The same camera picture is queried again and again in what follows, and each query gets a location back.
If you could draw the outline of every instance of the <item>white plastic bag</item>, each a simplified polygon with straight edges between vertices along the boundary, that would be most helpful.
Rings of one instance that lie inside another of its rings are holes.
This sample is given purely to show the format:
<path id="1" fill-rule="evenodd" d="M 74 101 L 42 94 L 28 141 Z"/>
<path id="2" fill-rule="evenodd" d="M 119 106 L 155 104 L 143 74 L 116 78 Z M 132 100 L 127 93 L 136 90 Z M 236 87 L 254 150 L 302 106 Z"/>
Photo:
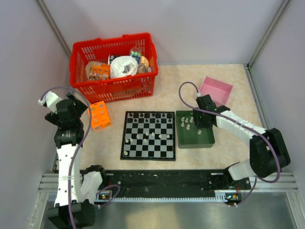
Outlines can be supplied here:
<path id="1" fill-rule="evenodd" d="M 110 78 L 121 78 L 127 75 L 136 75 L 138 63 L 132 56 L 115 58 L 110 65 Z"/>

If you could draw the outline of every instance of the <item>chessboard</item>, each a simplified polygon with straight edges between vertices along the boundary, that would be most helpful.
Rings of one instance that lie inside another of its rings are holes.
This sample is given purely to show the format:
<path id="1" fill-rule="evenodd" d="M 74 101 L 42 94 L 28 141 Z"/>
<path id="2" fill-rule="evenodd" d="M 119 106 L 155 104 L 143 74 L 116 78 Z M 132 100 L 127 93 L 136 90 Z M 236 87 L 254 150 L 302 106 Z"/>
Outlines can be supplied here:
<path id="1" fill-rule="evenodd" d="M 175 161 L 175 112 L 127 111 L 121 160 Z"/>

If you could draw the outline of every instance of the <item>white wall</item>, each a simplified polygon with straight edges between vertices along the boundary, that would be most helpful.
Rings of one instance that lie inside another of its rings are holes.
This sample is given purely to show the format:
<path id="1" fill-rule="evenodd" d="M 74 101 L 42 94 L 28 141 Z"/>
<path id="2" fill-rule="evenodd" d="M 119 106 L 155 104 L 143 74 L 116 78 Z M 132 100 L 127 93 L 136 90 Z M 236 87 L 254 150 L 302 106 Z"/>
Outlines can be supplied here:
<path id="1" fill-rule="evenodd" d="M 271 126 L 282 131 L 305 201 L 305 1 L 294 0 L 253 66 Z"/>
<path id="2" fill-rule="evenodd" d="M 56 128 L 38 105 L 68 84 L 68 58 L 34 0 L 0 3 L 0 228 L 27 228 L 43 172 L 55 158 Z"/>
<path id="3" fill-rule="evenodd" d="M 248 63 L 283 0 L 44 0 L 70 48 L 149 32 L 159 64 Z"/>

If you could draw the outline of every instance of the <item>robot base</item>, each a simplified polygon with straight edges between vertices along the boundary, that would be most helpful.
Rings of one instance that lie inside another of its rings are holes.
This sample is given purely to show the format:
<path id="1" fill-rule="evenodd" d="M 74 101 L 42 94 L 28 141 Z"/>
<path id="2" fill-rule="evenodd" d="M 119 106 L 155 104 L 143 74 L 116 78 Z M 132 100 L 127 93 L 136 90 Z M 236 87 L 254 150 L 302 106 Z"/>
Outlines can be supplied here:
<path id="1" fill-rule="evenodd" d="M 94 205 L 88 200 L 72 204 L 72 213 L 77 228 L 90 227 L 95 223 Z M 48 209 L 48 219 L 58 229 L 72 228 L 68 205 Z"/>

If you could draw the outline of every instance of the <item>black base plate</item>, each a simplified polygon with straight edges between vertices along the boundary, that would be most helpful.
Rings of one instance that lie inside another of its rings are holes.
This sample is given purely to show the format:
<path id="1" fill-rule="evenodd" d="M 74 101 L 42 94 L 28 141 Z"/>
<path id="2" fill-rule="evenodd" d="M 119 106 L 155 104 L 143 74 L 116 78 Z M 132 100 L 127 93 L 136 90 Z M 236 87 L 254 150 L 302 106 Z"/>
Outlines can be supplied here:
<path id="1" fill-rule="evenodd" d="M 223 170 L 106 170 L 100 188 L 120 184 L 122 198 L 200 198 L 214 197 L 215 190 L 249 190 L 247 178 L 227 183 Z"/>

